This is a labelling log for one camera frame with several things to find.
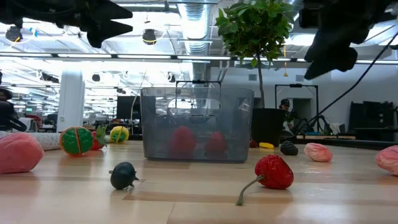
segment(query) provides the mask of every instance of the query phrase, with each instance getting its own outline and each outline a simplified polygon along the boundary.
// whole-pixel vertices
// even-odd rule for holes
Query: pink stress ball
[[[29,172],[43,156],[42,146],[31,134],[14,133],[0,138],[0,174]]]
[[[398,176],[398,146],[391,146],[381,150],[376,155],[376,161],[380,168]]]
[[[306,144],[304,153],[317,162],[330,162],[333,158],[333,154],[326,146],[317,143]]]

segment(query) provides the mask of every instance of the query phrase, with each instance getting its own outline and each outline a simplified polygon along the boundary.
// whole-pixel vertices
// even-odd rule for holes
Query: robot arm
[[[300,11],[300,26],[318,28],[305,60],[311,62],[305,78],[312,80],[324,73],[338,69],[351,70],[358,53],[351,43],[366,40],[371,26],[386,15],[386,7],[393,0],[304,0]]]
[[[91,46],[101,48],[104,40],[132,31],[112,19],[132,18],[132,12],[110,0],[2,0],[0,22],[22,28],[23,18],[79,27],[87,32]]]

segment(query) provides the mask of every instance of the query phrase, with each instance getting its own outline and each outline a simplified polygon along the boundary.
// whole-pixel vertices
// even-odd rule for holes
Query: dark green fruit toy
[[[290,141],[285,141],[280,146],[280,151],[286,156],[297,156],[299,149]]]
[[[109,172],[111,175],[111,184],[117,190],[125,189],[128,186],[133,187],[132,182],[139,180],[136,177],[136,170],[129,162],[121,162]]]
[[[62,131],[59,144],[67,154],[79,156],[93,146],[93,136],[84,127],[70,127]]]

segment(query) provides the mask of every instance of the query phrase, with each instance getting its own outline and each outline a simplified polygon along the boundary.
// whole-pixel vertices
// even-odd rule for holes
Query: black toy
[[[129,162],[121,162],[109,172],[111,175],[111,184],[117,190],[125,189],[128,186],[133,187],[132,182],[139,180],[136,177],[136,170]]]
[[[290,141],[285,141],[280,146],[280,151],[286,156],[297,156],[299,149]]]

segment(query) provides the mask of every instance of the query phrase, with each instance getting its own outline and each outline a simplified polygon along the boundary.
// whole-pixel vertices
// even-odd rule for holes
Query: fruit toy
[[[139,180],[136,177],[136,170],[129,162],[121,162],[109,172],[111,174],[111,184],[116,190],[133,187],[133,182]]]
[[[330,162],[333,158],[333,154],[326,146],[317,143],[306,144],[304,153],[316,162]]]
[[[290,187],[294,180],[293,171],[286,162],[277,155],[269,155],[260,159],[256,164],[254,173],[257,175],[257,178],[242,189],[236,205],[243,205],[244,191],[256,182],[270,189],[284,190]]]
[[[169,142],[169,157],[171,159],[192,159],[197,145],[195,135],[186,126],[180,126]]]
[[[390,146],[381,150],[376,156],[377,165],[398,176],[398,146]]]
[[[93,141],[93,146],[91,147],[90,150],[99,150],[102,149],[104,146],[106,147],[106,141],[105,141],[106,128],[107,125],[105,125],[104,127],[98,126],[96,131],[91,132],[94,141]]]
[[[40,143],[29,133],[0,138],[0,174],[31,171],[43,158]]]
[[[280,146],[280,151],[286,156],[297,156],[299,149],[290,141],[285,141]]]
[[[123,126],[116,126],[111,131],[111,142],[116,144],[125,143],[129,139],[129,130]]]
[[[90,150],[93,140],[91,132],[86,128],[70,127],[61,133],[59,144],[69,155],[79,156]]]
[[[227,159],[226,151],[228,146],[223,133],[217,131],[210,136],[205,146],[205,156],[208,159],[224,160]]]
[[[259,144],[255,140],[251,140],[249,143],[250,148],[259,147]]]
[[[260,142],[260,147],[265,148],[265,149],[274,149],[274,145],[273,144],[269,144],[266,142]]]

